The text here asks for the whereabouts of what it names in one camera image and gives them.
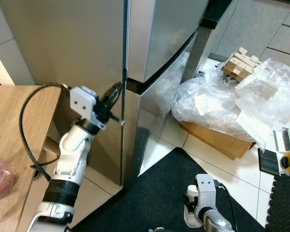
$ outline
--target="cardboard box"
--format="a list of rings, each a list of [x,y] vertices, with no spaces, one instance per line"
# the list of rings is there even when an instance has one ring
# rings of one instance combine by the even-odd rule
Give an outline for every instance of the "cardboard box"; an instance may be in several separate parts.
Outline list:
[[[252,143],[219,133],[191,122],[181,122],[181,127],[190,134],[234,160],[242,157]]]

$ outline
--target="refrigerator door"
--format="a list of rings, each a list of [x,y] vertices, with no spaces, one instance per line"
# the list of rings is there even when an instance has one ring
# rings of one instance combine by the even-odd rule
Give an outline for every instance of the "refrigerator door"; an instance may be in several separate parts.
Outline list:
[[[6,20],[36,84],[86,86],[100,96],[123,80],[124,10],[119,0],[1,0]],[[113,108],[121,117],[121,99]],[[60,135],[76,115],[61,95],[55,114]],[[120,184],[120,125],[110,120],[92,144],[88,164]]]
[[[208,0],[130,0],[128,77],[145,82],[198,27]]]
[[[167,68],[142,94],[126,90],[123,136],[123,184],[130,186],[137,178],[143,161],[160,139],[174,94],[181,82],[194,33],[168,62]]]

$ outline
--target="freezer drawer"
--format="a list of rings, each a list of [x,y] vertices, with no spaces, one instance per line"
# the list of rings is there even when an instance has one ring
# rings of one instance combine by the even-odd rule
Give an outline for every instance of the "freezer drawer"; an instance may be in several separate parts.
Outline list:
[[[200,23],[207,0],[130,0],[128,77],[145,82]]]
[[[196,34],[172,58],[170,65],[142,94],[126,90],[123,134],[123,185],[133,184],[163,131],[174,94],[181,82]]]

